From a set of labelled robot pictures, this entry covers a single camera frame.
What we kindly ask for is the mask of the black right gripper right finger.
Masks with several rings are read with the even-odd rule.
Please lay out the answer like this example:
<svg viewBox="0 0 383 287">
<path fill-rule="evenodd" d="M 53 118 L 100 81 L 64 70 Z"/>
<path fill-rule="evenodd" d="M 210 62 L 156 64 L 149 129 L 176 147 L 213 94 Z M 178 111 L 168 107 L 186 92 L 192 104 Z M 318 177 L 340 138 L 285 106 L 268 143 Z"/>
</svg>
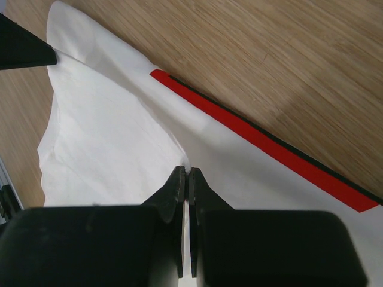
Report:
<svg viewBox="0 0 383 287">
<path fill-rule="evenodd" d="M 236 210 L 189 175 L 191 275 L 198 286 L 366 286 L 348 230 L 324 211 Z"/>
</svg>

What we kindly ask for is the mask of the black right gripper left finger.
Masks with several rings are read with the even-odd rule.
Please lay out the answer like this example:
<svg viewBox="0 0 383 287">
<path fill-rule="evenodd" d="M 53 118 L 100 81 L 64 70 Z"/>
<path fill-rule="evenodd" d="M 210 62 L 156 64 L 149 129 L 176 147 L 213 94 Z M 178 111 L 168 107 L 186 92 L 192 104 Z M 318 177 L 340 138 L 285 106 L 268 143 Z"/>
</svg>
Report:
<svg viewBox="0 0 383 287">
<path fill-rule="evenodd" d="M 2 286 L 177 286 L 186 172 L 140 205 L 28 209 L 1 235 Z"/>
</svg>

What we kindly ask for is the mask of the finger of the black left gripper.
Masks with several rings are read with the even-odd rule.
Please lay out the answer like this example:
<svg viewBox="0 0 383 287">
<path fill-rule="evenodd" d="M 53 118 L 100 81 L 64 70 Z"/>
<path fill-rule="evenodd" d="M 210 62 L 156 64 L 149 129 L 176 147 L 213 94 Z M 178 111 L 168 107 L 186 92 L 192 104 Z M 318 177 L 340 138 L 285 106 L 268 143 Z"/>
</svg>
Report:
<svg viewBox="0 0 383 287">
<path fill-rule="evenodd" d="M 1 14 L 0 68 L 32 68 L 57 64 L 53 48 Z"/>
</svg>

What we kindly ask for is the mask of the white printed t-shirt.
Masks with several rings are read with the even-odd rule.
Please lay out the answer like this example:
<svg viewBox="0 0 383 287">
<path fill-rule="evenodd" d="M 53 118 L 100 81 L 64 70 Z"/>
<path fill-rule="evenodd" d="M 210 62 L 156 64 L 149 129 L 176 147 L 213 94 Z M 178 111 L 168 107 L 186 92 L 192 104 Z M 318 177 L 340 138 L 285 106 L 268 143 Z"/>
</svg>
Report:
<svg viewBox="0 0 383 287">
<path fill-rule="evenodd" d="M 57 64 L 38 147 L 45 206 L 138 204 L 174 167 L 201 169 L 233 207 L 325 210 L 382 285 L 382 204 L 360 187 L 173 79 L 86 14 L 48 13 Z"/>
</svg>

